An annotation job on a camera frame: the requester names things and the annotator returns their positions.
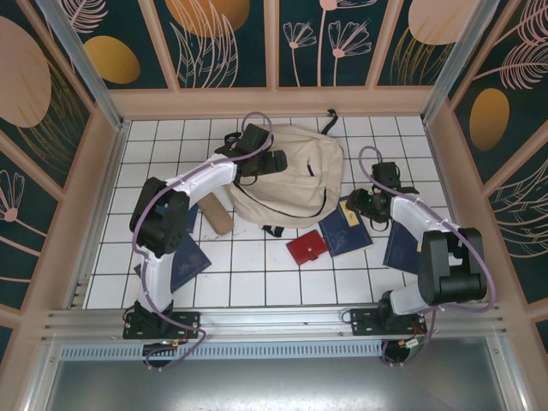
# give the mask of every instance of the backpack strap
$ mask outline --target backpack strap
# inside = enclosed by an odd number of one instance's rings
[[[333,120],[331,120],[321,131],[321,134],[323,135],[327,135],[327,133],[329,133],[329,130],[333,128],[333,126],[337,123],[337,120],[339,119],[337,112],[333,109],[328,109],[327,112],[329,113],[328,117],[333,117]]]
[[[284,227],[274,227],[274,230],[272,230],[271,225],[265,225],[263,227],[263,230],[266,231],[268,234],[276,237],[276,238],[282,238],[282,233],[285,230]]]

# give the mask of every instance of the white tile floor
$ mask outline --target white tile floor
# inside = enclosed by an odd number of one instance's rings
[[[273,118],[275,124],[299,125],[321,130],[327,117]],[[134,122],[123,156],[116,189],[110,204],[103,237],[90,274],[84,308],[129,307],[139,291],[133,268],[139,264],[131,249],[129,218],[140,188],[151,176],[170,178],[190,170],[223,144],[222,138],[236,131],[241,119],[176,120]],[[344,151],[342,195],[370,183],[358,166],[363,146],[375,145],[387,159],[395,161],[402,180],[413,184],[422,199],[449,216],[444,192],[432,160],[424,129],[417,116],[345,117],[331,129]],[[375,156],[365,161],[370,168]],[[192,237],[212,262],[196,279],[174,294],[176,307],[263,307],[306,304],[349,304],[377,301],[388,289],[414,280],[383,266],[389,231],[379,224],[366,226],[373,245],[331,259],[328,253],[299,267],[286,244],[309,229],[286,229],[283,239],[266,235],[255,224],[234,213],[226,193],[216,195],[233,216],[235,227],[228,235],[217,235],[198,214]]]

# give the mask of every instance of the navy notebook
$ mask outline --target navy notebook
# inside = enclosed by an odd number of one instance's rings
[[[341,198],[336,210],[319,222],[331,257],[361,250],[373,244],[363,220],[346,209],[346,199],[347,197]]]
[[[210,265],[211,261],[200,250],[198,244],[187,235],[183,246],[175,251],[171,265],[171,292],[175,293]],[[134,269],[140,276],[140,264]]]
[[[188,215],[187,215],[187,232],[188,233],[194,232],[196,216],[198,216],[198,205],[194,204],[192,207],[190,207],[190,210],[188,210]]]
[[[392,221],[390,228],[383,264],[411,274],[419,273],[419,242],[405,227],[395,221]]]

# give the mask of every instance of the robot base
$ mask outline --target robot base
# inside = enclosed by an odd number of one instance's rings
[[[200,313],[198,312],[173,312],[173,303],[166,308],[163,314],[170,319],[188,325],[189,327],[200,326]],[[135,302],[135,311],[126,316],[122,338],[124,340],[179,340],[179,339],[197,339],[198,332],[183,330],[181,327],[174,326],[163,321],[155,313],[150,313],[141,307],[139,302]]]
[[[352,334],[357,336],[407,336],[414,334],[416,325],[427,332],[424,317],[419,314],[396,315],[390,304],[390,291],[383,294],[377,308],[350,310]]]

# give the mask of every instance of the beige backpack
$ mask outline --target beige backpack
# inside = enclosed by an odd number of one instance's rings
[[[240,217],[275,235],[269,226],[304,229],[337,208],[343,149],[332,137],[296,126],[274,126],[273,134],[271,150],[285,152],[287,169],[244,177],[226,188]]]

